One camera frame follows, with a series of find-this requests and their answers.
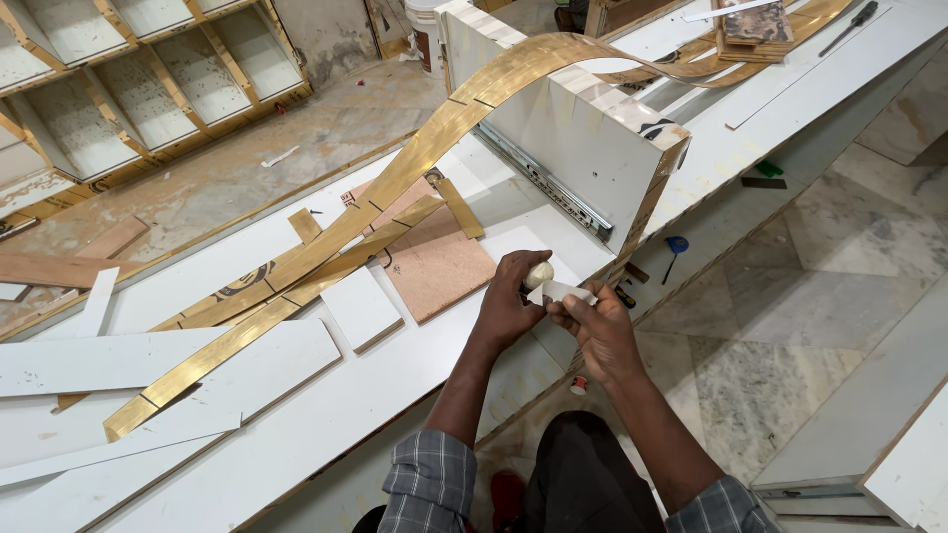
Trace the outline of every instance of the hand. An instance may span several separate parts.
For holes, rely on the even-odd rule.
[[[595,308],[569,294],[563,302],[546,305],[550,319],[576,337],[590,374],[607,389],[645,376],[629,312],[615,291],[602,282],[589,282],[583,288],[599,299]]]
[[[470,336],[491,348],[494,357],[546,316],[542,305],[525,303],[520,295],[520,284],[531,267],[550,259],[551,255],[550,250],[522,249],[504,255],[497,265],[497,273],[483,297],[481,314]]]

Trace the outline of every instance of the left hand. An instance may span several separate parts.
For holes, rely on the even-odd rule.
[[[542,305],[524,301],[520,284],[531,267],[550,259],[551,255],[550,250],[521,249],[504,255],[497,265],[497,273],[483,297],[481,314],[470,336],[471,340],[491,348],[494,357],[546,316]]]

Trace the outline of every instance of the dark trousers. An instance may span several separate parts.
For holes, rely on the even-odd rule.
[[[380,509],[365,515],[353,533],[375,531]],[[636,473],[606,421],[568,411],[550,422],[539,441],[514,531],[663,533],[665,524],[648,482]]]

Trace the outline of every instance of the bucket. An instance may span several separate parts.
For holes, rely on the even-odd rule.
[[[450,0],[405,0],[405,15],[411,21],[415,46],[421,55],[421,67],[431,78],[445,77],[445,64],[441,61],[441,43],[438,42],[438,27],[434,23],[434,9]]]

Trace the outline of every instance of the right hand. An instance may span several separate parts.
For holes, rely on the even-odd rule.
[[[595,307],[568,294],[563,302],[547,304],[550,319],[576,337],[590,374],[607,388],[645,376],[629,312],[615,291],[598,281],[583,288],[599,299]]]

